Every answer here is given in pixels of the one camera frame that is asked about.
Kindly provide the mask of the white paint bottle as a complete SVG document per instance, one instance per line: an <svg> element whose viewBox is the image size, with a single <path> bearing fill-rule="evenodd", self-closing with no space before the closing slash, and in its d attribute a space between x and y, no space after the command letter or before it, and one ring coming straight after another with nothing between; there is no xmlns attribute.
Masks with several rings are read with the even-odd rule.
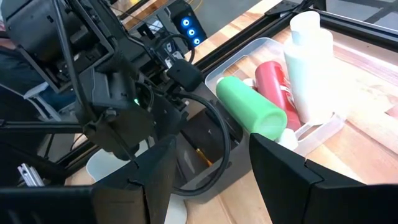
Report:
<svg viewBox="0 0 398 224"><path fill-rule="evenodd" d="M321 27L318 12L301 12L290 20L284 58L300 120L312 125L328 122L336 111L333 34Z"/></svg>

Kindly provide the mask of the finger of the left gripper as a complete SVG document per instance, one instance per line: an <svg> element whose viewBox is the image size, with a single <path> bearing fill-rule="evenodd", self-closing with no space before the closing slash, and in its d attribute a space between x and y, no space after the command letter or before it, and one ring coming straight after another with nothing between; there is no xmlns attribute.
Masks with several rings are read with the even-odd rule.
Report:
<svg viewBox="0 0 398 224"><path fill-rule="evenodd" d="M168 135L177 135L187 122L188 113L180 111L163 96L154 95L152 115L155 136L158 140Z"/></svg>
<svg viewBox="0 0 398 224"><path fill-rule="evenodd" d="M91 142L124 161L134 159L136 147L153 132L153 120L141 115L103 114L83 125L83 133Z"/></svg>

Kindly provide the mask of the black computer blue lights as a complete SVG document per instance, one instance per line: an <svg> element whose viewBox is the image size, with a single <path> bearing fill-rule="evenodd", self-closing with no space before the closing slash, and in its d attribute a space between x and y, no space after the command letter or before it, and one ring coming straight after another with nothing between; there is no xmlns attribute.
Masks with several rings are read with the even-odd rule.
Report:
<svg viewBox="0 0 398 224"><path fill-rule="evenodd" d="M186 36L194 47L207 39L206 33L191 5L185 0L176 0L173 2L169 5L169 11L170 18L177 30Z"/></svg>

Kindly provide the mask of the green paint bottle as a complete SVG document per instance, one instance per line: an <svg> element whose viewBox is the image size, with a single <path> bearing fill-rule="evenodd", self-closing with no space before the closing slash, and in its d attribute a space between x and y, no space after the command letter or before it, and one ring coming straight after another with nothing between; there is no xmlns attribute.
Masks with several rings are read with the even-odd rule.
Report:
<svg viewBox="0 0 398 224"><path fill-rule="evenodd" d="M274 141L287 127L284 110L237 77L220 78L216 95L230 115L249 133L258 133Z"/></svg>

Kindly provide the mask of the person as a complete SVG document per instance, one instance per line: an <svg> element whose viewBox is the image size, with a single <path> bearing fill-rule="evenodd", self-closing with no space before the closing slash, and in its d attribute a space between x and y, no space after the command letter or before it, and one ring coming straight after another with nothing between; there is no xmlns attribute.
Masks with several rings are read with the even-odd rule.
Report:
<svg viewBox="0 0 398 224"><path fill-rule="evenodd" d="M4 31L4 24L0 20L0 33ZM45 83L44 79L16 49L10 39L0 36L0 84L25 95L29 90ZM0 119L11 121L38 121L40 113L35 106L0 85ZM56 112L62 112L59 121L76 121L71 109L75 102L72 91L57 94L50 86L40 92L40 97Z"/></svg>

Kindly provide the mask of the black aluminium table frame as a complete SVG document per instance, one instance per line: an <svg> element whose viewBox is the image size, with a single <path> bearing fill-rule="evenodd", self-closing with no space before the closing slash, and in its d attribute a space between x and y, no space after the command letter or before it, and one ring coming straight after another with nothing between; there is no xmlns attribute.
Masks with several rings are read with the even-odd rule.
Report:
<svg viewBox="0 0 398 224"><path fill-rule="evenodd" d="M398 61L398 31L389 30L361 21L354 21L329 12L319 11L315 3L320 0L303 0L299 5L287 11L287 15L277 17L276 14L265 13L261 18L249 24L241 32L234 35L218 48L203 56L199 61L195 56L190 56L190 63L207 75L226 61L233 52L241 50L243 45L261 35L281 35L287 29L290 20L301 12L316 11L320 14L321 26L337 33L356 38L363 42L373 44L377 47L389 50L393 58ZM125 47L118 47L120 53L132 50L132 57L139 53L145 53L154 64L152 73L159 73L165 69L160 62L160 43L147 44L135 37L127 35L131 28L130 23L123 23L115 15L115 7L107 0L60 0L63 4L64 13L69 19L77 18L76 26L87 25L77 5L81 4L90 16L92 22L107 22L117 32L119 39L125 40ZM50 0L6 0L7 9L3 11L4 25L6 29L0 33L1 38L10 39L16 43L16 49L30 63L40 76L48 81L57 91L63 91L70 85L69 82L59 85L52 78L59 75L59 66L64 65L61 48L58 43L57 31L53 19ZM33 45L31 50L24 44L18 43L18 39L27 40ZM385 97L377 97L379 91L377 86L362 84L364 90L363 104L358 107L358 112L349 117L351 124L364 133L363 138L367 141L373 139L394 158L398 175L398 118L383 115L381 109L398 111L398 71L394 73L395 80L391 90Z"/></svg>

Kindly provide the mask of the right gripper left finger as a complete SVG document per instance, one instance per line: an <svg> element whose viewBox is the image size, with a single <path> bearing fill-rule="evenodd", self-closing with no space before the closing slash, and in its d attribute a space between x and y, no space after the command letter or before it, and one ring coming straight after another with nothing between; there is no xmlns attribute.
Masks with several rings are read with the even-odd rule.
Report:
<svg viewBox="0 0 398 224"><path fill-rule="evenodd" d="M176 168L168 136L93 185L0 189L0 224L164 224Z"/></svg>

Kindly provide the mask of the dark grey plastic bin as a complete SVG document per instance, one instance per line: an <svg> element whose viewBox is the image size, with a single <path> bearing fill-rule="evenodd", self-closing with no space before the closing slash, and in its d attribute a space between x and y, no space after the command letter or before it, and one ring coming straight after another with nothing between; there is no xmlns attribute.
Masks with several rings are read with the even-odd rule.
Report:
<svg viewBox="0 0 398 224"><path fill-rule="evenodd" d="M197 190L213 181L207 190L195 195L181 195L185 200L206 203L222 193L251 170L248 153L248 135L242 126L227 112L216 96L209 91L203 96L189 94L189 105L184 111L188 121L177 135L177 173L175 186L182 190ZM225 170L219 175L223 163L224 132L213 110L218 110L229 132L230 153ZM208 167L196 153L199 148L213 163Z"/></svg>

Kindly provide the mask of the red paint bottle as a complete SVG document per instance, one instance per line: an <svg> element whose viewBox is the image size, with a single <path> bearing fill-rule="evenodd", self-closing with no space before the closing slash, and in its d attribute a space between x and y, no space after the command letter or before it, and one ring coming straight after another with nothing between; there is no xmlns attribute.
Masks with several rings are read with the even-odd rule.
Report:
<svg viewBox="0 0 398 224"><path fill-rule="evenodd" d="M255 70L255 78L246 78L243 82L284 110L287 115L287 128L296 131L302 126L294 105L290 83L279 62L271 60L261 63Z"/></svg>

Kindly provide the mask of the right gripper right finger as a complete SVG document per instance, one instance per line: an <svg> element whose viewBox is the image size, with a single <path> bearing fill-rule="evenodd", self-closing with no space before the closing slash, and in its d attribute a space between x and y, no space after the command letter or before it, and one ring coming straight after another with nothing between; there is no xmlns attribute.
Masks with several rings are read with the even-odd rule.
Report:
<svg viewBox="0 0 398 224"><path fill-rule="evenodd" d="M257 133L249 155L273 224L398 224L398 184L366 185Z"/></svg>

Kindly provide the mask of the silver mounting bracket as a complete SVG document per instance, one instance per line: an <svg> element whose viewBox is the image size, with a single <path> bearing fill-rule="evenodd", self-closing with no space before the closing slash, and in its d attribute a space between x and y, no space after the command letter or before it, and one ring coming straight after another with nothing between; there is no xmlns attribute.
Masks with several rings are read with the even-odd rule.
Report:
<svg viewBox="0 0 398 224"><path fill-rule="evenodd" d="M21 164L17 167L21 177L24 179L24 182L29 187L43 187L44 182L36 169L27 164Z"/></svg>

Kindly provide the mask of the clear plastic bin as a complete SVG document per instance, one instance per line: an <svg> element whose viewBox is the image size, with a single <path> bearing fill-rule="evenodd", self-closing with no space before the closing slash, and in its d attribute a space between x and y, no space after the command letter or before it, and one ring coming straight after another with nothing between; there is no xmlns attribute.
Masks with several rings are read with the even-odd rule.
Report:
<svg viewBox="0 0 398 224"><path fill-rule="evenodd" d="M261 63L271 60L279 62L287 76L282 44L265 37L256 39L213 70L206 77L205 85L215 94L220 78L234 76L242 81L255 78L256 68ZM306 156L336 134L343 127L344 121L345 118L340 114L333 113L328 122L321 125L301 123L302 126L296 131L285 128L276 142L301 156Z"/></svg>

